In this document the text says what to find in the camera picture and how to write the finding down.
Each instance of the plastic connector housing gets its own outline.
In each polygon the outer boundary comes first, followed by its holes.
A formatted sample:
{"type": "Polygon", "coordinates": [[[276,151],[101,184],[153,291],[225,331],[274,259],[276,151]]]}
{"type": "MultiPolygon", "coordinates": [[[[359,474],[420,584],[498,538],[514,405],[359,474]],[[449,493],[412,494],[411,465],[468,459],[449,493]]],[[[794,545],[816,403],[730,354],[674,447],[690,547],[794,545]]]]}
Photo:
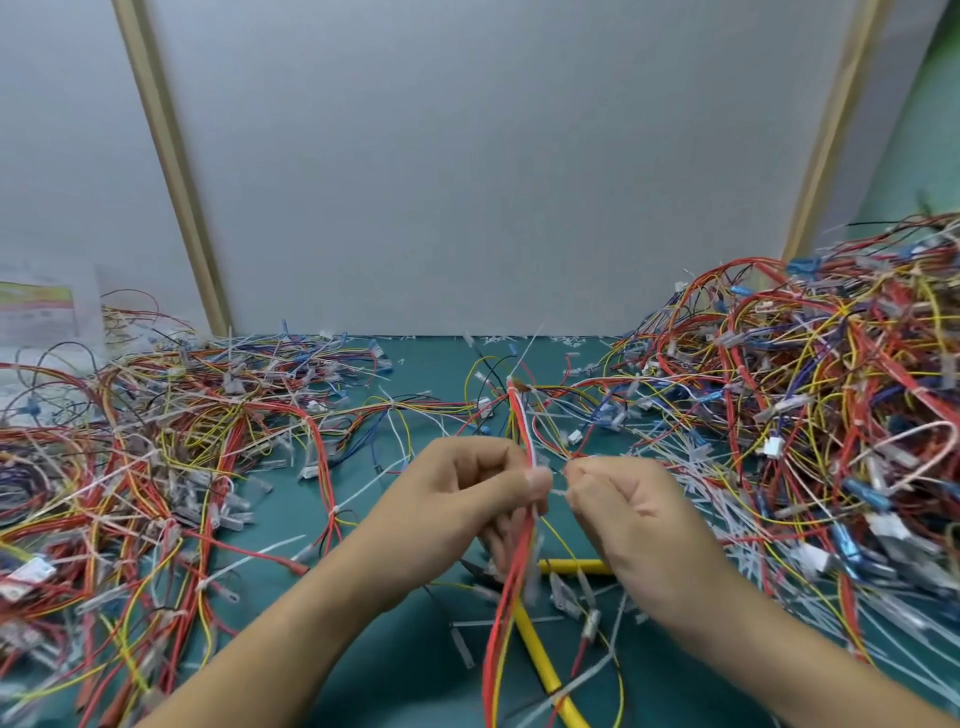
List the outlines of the plastic connector housing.
{"type": "Polygon", "coordinates": [[[477,419],[483,422],[492,414],[493,408],[491,407],[489,397],[481,397],[479,400],[477,400],[477,419]]]}
{"type": "Polygon", "coordinates": [[[779,460],[783,455],[783,438],[768,437],[763,441],[763,454],[771,460],[779,460]]]}
{"type": "Polygon", "coordinates": [[[591,609],[587,614],[587,621],[584,622],[584,631],[581,637],[590,644],[597,639],[597,632],[600,630],[600,610],[591,609]]]}

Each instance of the table surface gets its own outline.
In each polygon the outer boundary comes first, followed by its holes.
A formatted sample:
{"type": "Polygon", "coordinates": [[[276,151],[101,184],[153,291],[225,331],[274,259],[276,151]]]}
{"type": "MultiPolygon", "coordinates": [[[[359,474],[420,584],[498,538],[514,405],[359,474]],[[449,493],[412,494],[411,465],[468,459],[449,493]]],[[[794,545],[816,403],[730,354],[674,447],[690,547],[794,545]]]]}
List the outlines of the table surface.
{"type": "MultiPolygon", "coordinates": [[[[381,337],[378,341],[393,360],[394,371],[389,379],[377,379],[367,390],[360,387],[350,389],[351,403],[360,403],[366,396],[382,396],[379,387],[392,397],[429,390],[444,400],[463,399],[464,379],[476,360],[475,353],[463,339],[381,337]]],[[[510,353],[511,342],[483,344],[479,339],[477,343],[484,355],[499,358],[510,353]]],[[[523,350],[528,343],[528,340],[517,339],[513,346],[523,350]]],[[[563,376],[565,353],[576,351],[580,355],[573,360],[574,366],[583,366],[599,359],[605,350],[603,343],[597,340],[588,340],[576,349],[561,341],[537,340],[524,361],[538,381],[557,383],[563,376]]],[[[469,390],[474,398],[478,387],[479,382],[472,379],[469,390]]],[[[506,407],[501,409],[502,412],[492,421],[493,434],[505,421],[506,407]]],[[[438,427],[423,416],[410,413],[406,419],[416,451],[441,434],[438,427]]],[[[591,453],[621,453],[630,442],[624,436],[601,431],[591,438],[588,450],[591,453]]],[[[383,466],[402,456],[396,437],[388,426],[380,428],[374,445],[376,461],[383,466]]],[[[324,509],[317,481],[296,480],[301,459],[302,452],[294,469],[258,473],[274,484],[272,493],[263,495],[250,486],[241,492],[255,503],[256,524],[241,533],[231,534],[231,541],[245,548],[258,549],[299,534],[312,539],[320,533],[324,527],[324,509]]],[[[364,446],[333,469],[338,500],[355,493],[375,476],[373,463],[371,448],[364,446]]],[[[385,476],[382,488],[389,487],[393,478],[385,476]]],[[[557,481],[557,487],[565,487],[559,477],[557,481]]],[[[382,488],[370,488],[350,504],[351,508],[363,517],[375,504],[382,488]]],[[[561,497],[550,499],[549,520],[578,558],[595,556],[561,497]]],[[[300,544],[292,544],[279,552],[289,556],[299,549],[300,544]]],[[[546,557],[565,556],[560,544],[549,534],[543,549],[546,557]]],[[[470,551],[476,561],[481,560],[479,551],[477,544],[470,551]]],[[[233,556],[220,553],[216,566],[232,560],[233,556]]],[[[294,583],[294,577],[287,570],[263,561],[248,563],[236,570],[236,574],[228,585],[242,596],[241,602],[237,605],[216,603],[218,614],[233,628],[241,628],[255,619],[294,583]]],[[[444,579],[468,581],[466,572],[459,565],[444,579]]],[[[492,619],[493,605],[477,599],[470,592],[442,587],[434,588],[432,592],[456,620],[492,619]]],[[[601,597],[606,629],[610,629],[618,599],[618,590],[601,597]]],[[[556,612],[545,597],[531,610],[533,617],[554,614],[556,612]]],[[[417,590],[399,607],[377,619],[334,669],[306,725],[482,728],[479,665],[489,630],[486,627],[462,629],[478,665],[467,670],[450,639],[446,620],[447,617],[423,590],[417,590]]],[[[580,625],[567,619],[538,624],[537,629],[558,672],[565,674],[573,662],[580,625]]],[[[202,639],[197,635],[195,638],[190,658],[199,660],[202,639]]],[[[600,656],[597,649],[594,659],[600,656]]],[[[623,726],[752,728],[774,725],[772,718],[752,699],[685,655],[663,630],[650,621],[637,625],[633,619],[625,619],[617,654],[626,686],[623,726]]],[[[527,706],[539,703],[544,697],[540,680],[520,639],[511,640],[503,686],[500,714],[502,718],[510,717],[501,719],[499,724],[509,728],[519,723],[527,706]]],[[[64,691],[45,706],[43,713],[57,717],[50,724],[76,723],[76,718],[69,712],[72,698],[71,691],[64,691]]],[[[576,691],[574,699],[593,728],[612,726],[618,704],[613,670],[605,668],[576,691]]],[[[536,725],[542,726],[546,722],[544,717],[536,725]]]]}

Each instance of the right hand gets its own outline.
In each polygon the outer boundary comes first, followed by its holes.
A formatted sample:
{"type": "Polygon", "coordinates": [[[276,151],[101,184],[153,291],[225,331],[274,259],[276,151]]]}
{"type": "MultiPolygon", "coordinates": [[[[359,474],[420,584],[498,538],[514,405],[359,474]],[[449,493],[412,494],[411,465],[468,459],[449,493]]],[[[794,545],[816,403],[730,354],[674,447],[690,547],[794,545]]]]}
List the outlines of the right hand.
{"type": "Polygon", "coordinates": [[[566,466],[566,499],[637,606],[695,648],[759,592],[656,460],[588,457],[566,466]]]}

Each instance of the wooden frame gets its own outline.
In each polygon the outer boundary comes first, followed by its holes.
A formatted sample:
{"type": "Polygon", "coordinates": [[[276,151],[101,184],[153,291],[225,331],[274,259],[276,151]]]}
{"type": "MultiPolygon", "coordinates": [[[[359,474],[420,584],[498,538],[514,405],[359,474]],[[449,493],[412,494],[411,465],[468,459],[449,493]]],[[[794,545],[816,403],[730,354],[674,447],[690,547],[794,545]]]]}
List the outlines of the wooden frame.
{"type": "Polygon", "coordinates": [[[227,336],[231,331],[227,297],[206,231],[197,187],[190,174],[180,125],[147,8],[144,0],[112,2],[210,331],[217,336],[227,336]]]}
{"type": "Polygon", "coordinates": [[[870,59],[883,29],[887,13],[895,0],[860,0],[853,17],[843,55],[827,99],[813,154],[806,167],[804,185],[794,208],[790,232],[783,248],[783,259],[790,260],[807,251],[816,235],[837,159],[843,149],[844,135],[870,75],[870,59]]]}

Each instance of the connector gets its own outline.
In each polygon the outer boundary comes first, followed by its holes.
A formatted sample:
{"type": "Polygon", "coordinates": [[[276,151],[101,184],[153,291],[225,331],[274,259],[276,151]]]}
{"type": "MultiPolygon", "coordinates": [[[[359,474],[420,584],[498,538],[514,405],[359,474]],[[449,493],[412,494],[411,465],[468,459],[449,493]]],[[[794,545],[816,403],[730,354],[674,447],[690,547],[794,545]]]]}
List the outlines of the connector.
{"type": "Polygon", "coordinates": [[[259,478],[256,475],[248,475],[247,482],[251,485],[255,485],[264,493],[272,493],[274,491],[274,486],[271,483],[268,483],[266,480],[259,478]]]}
{"type": "Polygon", "coordinates": [[[227,493],[227,496],[224,498],[224,505],[228,506],[231,510],[236,508],[241,511],[249,511],[251,509],[250,502],[239,497],[235,493],[227,493]]]}
{"type": "Polygon", "coordinates": [[[553,603],[553,606],[568,617],[579,620],[580,615],[583,614],[583,610],[577,601],[577,595],[573,593],[573,590],[564,583],[560,575],[555,571],[550,571],[547,574],[547,579],[550,582],[550,601],[553,603]]]}
{"type": "Polygon", "coordinates": [[[597,632],[600,631],[600,614],[599,609],[591,609],[589,614],[587,614],[587,621],[584,622],[584,631],[581,633],[581,639],[586,640],[588,643],[593,644],[597,639],[597,632]]]}
{"type": "Polygon", "coordinates": [[[870,486],[878,493],[886,493],[887,479],[883,472],[883,463],[872,453],[864,459],[867,461],[867,473],[870,475],[870,486]]]}
{"type": "Polygon", "coordinates": [[[308,544],[301,548],[297,553],[294,554],[294,557],[290,559],[298,564],[302,564],[306,561],[313,561],[316,558],[320,557],[320,542],[316,544],[308,544]]]}
{"type": "Polygon", "coordinates": [[[940,388],[945,391],[957,388],[956,354],[940,354],[940,388]]]}
{"type": "Polygon", "coordinates": [[[804,576],[811,581],[824,573],[830,562],[829,552],[813,544],[799,544],[790,555],[800,566],[804,576]]]}
{"type": "Polygon", "coordinates": [[[875,536],[909,541],[913,535],[895,513],[868,513],[865,518],[875,536]]]}
{"type": "Polygon", "coordinates": [[[479,596],[481,599],[484,599],[491,604],[500,603],[500,594],[495,592],[493,589],[488,589],[487,587],[480,586],[479,584],[473,585],[473,595],[479,596]]]}
{"type": "Polygon", "coordinates": [[[584,573],[584,570],[580,567],[577,567],[577,581],[580,582],[580,589],[584,593],[584,599],[587,602],[587,606],[590,609],[597,608],[597,597],[593,593],[593,589],[590,587],[590,583],[587,580],[587,575],[584,573]]]}
{"type": "Polygon", "coordinates": [[[887,458],[887,460],[895,462],[898,465],[902,465],[908,470],[916,470],[920,467],[920,458],[918,458],[912,452],[908,452],[903,448],[898,448],[896,445],[880,445],[877,446],[876,451],[887,458]]]}
{"type": "Polygon", "coordinates": [[[42,584],[57,573],[46,559],[35,556],[9,576],[0,577],[0,596],[10,604],[14,604],[34,590],[37,584],[42,584]]]}
{"type": "Polygon", "coordinates": [[[781,414],[791,409],[797,409],[798,407],[806,406],[812,401],[813,398],[810,395],[794,395],[793,397],[787,397],[786,399],[780,400],[774,404],[774,412],[781,414]]]}
{"type": "Polygon", "coordinates": [[[243,395],[247,394],[247,390],[244,389],[243,381],[233,378],[230,372],[224,372],[224,393],[228,395],[243,395]]]}
{"type": "Polygon", "coordinates": [[[477,419],[483,422],[493,414],[489,397],[481,397],[477,400],[477,419]]]}
{"type": "Polygon", "coordinates": [[[240,521],[233,516],[221,516],[217,525],[230,531],[242,531],[247,522],[240,521]]]}
{"type": "Polygon", "coordinates": [[[763,441],[763,454],[771,460],[780,460],[783,455],[783,438],[768,437],[763,441]]]}
{"type": "Polygon", "coordinates": [[[875,511],[888,513],[894,507],[893,502],[880,491],[875,491],[866,483],[857,480],[855,477],[845,477],[843,487],[848,492],[857,496],[864,503],[869,505],[875,511]]]}
{"type": "Polygon", "coordinates": [[[722,334],[713,339],[713,343],[718,347],[723,349],[729,349],[730,347],[735,347],[738,344],[742,344],[746,340],[746,336],[742,333],[737,333],[736,331],[724,331],[722,334]]]}
{"type": "Polygon", "coordinates": [[[540,551],[542,549],[543,534],[537,533],[533,547],[530,549],[526,578],[523,582],[523,602],[529,607],[536,605],[540,599],[540,551]]]}

